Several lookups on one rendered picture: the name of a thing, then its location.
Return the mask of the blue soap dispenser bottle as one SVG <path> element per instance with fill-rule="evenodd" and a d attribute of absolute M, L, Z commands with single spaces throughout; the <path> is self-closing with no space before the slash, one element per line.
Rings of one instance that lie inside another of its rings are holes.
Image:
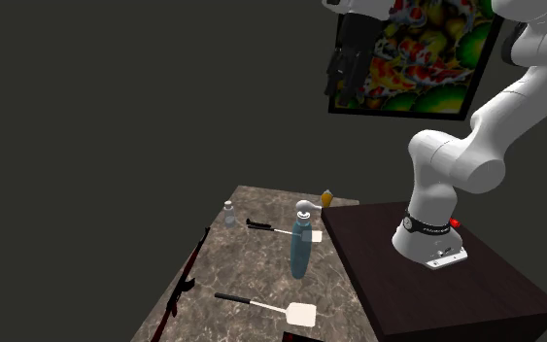
<path fill-rule="evenodd" d="M 311 212 L 319 211 L 317 206 L 308 200 L 299 200 L 296 205 L 296 219 L 291 232 L 314 230 L 311 223 Z M 294 279 L 302 279 L 307 271 L 313 242 L 302 242 L 299 237 L 291 238 L 291 275 Z"/>

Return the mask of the dark brown robot stand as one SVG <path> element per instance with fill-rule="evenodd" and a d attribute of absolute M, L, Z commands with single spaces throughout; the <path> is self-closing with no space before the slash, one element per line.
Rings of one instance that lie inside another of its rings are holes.
<path fill-rule="evenodd" d="M 438 270 L 393 247 L 404 202 L 325 208 L 322 220 L 379 342 L 536 342 L 547 294 L 461 226 L 466 260 Z"/>

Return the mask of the dark red and black toy rifle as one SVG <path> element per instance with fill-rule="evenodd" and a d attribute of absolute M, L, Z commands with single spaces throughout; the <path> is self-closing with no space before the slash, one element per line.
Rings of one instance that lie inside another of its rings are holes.
<path fill-rule="evenodd" d="M 168 301 L 165 306 L 165 311 L 161 317 L 161 320 L 150 340 L 150 342 L 159 342 L 160 338 L 163 334 L 163 331 L 167 325 L 168 319 L 170 316 L 175 318 L 178 314 L 178 301 L 181 298 L 182 294 L 184 292 L 190 291 L 194 285 L 195 285 L 195 279 L 189 279 L 188 275 L 194 266 L 194 263 L 199 255 L 200 250 L 202 249 L 202 246 L 204 245 L 208 234 L 210 232 L 211 227 L 207 226 L 204 228 L 204 234 L 198 241 L 197 245 L 193 249 L 191 255 L 188 258 L 187 263 L 184 266 L 183 272 L 181 274 L 181 277 L 179 278 L 176 286 L 174 287 L 173 291 L 171 292 Z"/>

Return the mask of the dark red flat thing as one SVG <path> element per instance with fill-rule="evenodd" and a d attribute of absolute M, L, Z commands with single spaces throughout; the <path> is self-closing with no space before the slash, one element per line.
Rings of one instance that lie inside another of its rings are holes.
<path fill-rule="evenodd" d="M 322 340 L 303 336 L 300 334 L 285 331 L 282 336 L 282 342 L 323 342 Z"/>

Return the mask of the framed colourful fish wall picture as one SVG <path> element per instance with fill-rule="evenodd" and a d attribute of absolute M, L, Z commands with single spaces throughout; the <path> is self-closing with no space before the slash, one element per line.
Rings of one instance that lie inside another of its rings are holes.
<path fill-rule="evenodd" d="M 328 96 L 333 114 L 464 120 L 503 20 L 492 0 L 322 0 L 384 22 L 364 85 L 347 106 Z"/>

